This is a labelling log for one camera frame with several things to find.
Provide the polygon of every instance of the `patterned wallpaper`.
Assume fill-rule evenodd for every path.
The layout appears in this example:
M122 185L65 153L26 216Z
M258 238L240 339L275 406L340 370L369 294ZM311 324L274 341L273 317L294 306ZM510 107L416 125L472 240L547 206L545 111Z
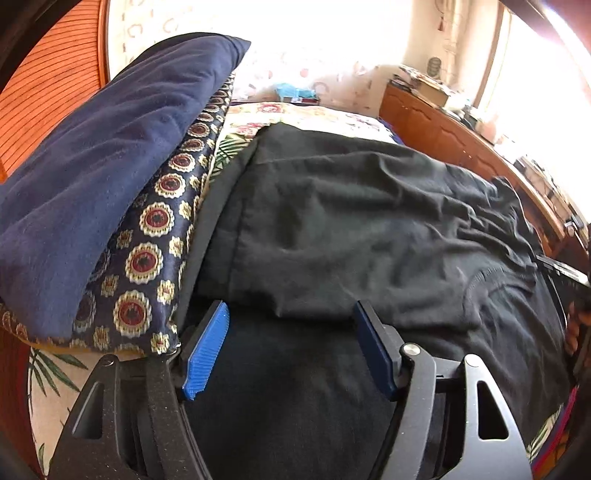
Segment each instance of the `patterned wallpaper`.
M234 99L273 100L273 86L285 82L315 90L324 106L375 116L392 65L422 65L436 50L438 25L425 0L112 0L111 76L164 38L211 31L252 42Z

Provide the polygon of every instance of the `window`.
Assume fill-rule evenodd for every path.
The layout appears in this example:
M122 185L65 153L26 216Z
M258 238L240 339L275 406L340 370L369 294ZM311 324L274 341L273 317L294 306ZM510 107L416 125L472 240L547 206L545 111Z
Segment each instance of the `window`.
M591 220L591 88L563 46L505 10L480 107Z

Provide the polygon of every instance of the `blue clip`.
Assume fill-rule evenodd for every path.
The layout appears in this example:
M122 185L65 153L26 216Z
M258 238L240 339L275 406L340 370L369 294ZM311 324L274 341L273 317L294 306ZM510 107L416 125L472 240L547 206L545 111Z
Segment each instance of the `blue clip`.
M205 390L229 326L228 305L216 300L207 310L188 344L183 346L184 352L189 352L188 355L181 353L187 371L182 390L187 400L194 400L198 393Z

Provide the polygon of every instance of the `wooden headboard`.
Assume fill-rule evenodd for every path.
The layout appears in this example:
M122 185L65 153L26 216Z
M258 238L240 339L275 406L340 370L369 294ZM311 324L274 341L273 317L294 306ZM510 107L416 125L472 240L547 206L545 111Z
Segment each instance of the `wooden headboard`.
M0 93L0 182L104 84L106 0L81 0L35 45Z

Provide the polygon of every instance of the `metal bolt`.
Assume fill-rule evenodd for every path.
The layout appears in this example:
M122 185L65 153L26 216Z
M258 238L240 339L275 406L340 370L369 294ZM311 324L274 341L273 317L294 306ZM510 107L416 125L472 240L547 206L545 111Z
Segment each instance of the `metal bolt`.
M103 367L110 367L114 363L115 360L113 360L113 355L105 355L103 358L100 359L100 364Z
M483 365L482 363L482 358L480 358L478 355L474 355L473 353L470 353L468 355L466 355L466 363L468 365L470 365L471 367L481 367Z
M404 353L411 356L417 356L421 353L420 347L414 343L407 343L402 347L402 350L404 350Z

